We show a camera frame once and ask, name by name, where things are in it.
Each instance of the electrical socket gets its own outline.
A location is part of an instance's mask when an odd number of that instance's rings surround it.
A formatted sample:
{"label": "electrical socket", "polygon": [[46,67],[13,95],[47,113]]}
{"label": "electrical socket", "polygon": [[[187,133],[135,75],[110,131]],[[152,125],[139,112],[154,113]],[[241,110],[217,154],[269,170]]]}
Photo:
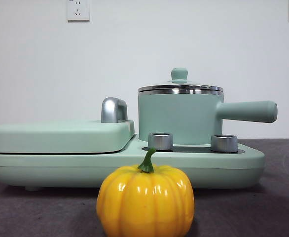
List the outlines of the electrical socket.
{"label": "electrical socket", "polygon": [[68,21],[90,21],[89,0],[67,0]]}

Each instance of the dark table surface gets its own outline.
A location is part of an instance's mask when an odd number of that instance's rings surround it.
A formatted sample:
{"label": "dark table surface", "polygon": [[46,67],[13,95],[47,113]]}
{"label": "dark table surface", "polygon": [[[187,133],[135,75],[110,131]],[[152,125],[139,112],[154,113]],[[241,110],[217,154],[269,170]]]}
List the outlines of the dark table surface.
{"label": "dark table surface", "polygon": [[[289,237],[289,139],[240,139],[265,153],[260,182],[241,190],[195,189],[187,236]],[[99,189],[25,191],[0,183],[0,237],[103,237]]]}

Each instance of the pot lid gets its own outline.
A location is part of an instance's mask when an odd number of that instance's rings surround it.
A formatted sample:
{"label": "pot lid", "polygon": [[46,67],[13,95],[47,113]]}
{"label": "pot lid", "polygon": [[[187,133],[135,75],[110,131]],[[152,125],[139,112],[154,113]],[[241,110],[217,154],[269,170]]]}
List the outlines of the pot lid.
{"label": "pot lid", "polygon": [[212,90],[223,91],[221,87],[213,85],[200,85],[187,80],[188,71],[186,68],[173,68],[171,80],[165,84],[145,86],[138,89],[138,92],[165,89],[193,89],[193,90]]}

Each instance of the artificial pumpkin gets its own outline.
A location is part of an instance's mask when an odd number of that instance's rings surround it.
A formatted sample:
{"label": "artificial pumpkin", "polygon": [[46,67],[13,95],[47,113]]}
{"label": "artificial pumpkin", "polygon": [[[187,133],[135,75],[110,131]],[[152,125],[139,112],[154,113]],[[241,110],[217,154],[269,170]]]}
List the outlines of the artificial pumpkin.
{"label": "artificial pumpkin", "polygon": [[108,237],[181,237],[190,229],[194,195],[186,174],[151,163],[123,166],[102,183],[97,214]]}

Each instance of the stainless steel rim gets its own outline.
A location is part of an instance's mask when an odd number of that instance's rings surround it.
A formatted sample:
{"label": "stainless steel rim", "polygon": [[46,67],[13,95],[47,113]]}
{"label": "stainless steel rim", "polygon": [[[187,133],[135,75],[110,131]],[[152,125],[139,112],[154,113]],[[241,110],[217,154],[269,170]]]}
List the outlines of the stainless steel rim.
{"label": "stainless steel rim", "polygon": [[147,90],[139,92],[139,95],[163,95],[163,94],[223,95],[223,92],[219,90],[200,90],[200,89],[161,89],[161,90]]}
{"label": "stainless steel rim", "polygon": [[167,85],[152,85],[145,86],[138,89],[138,92],[149,90],[165,90],[165,89],[188,89],[188,90],[216,90],[223,92],[223,89],[213,85],[190,85],[190,84],[167,84]]}

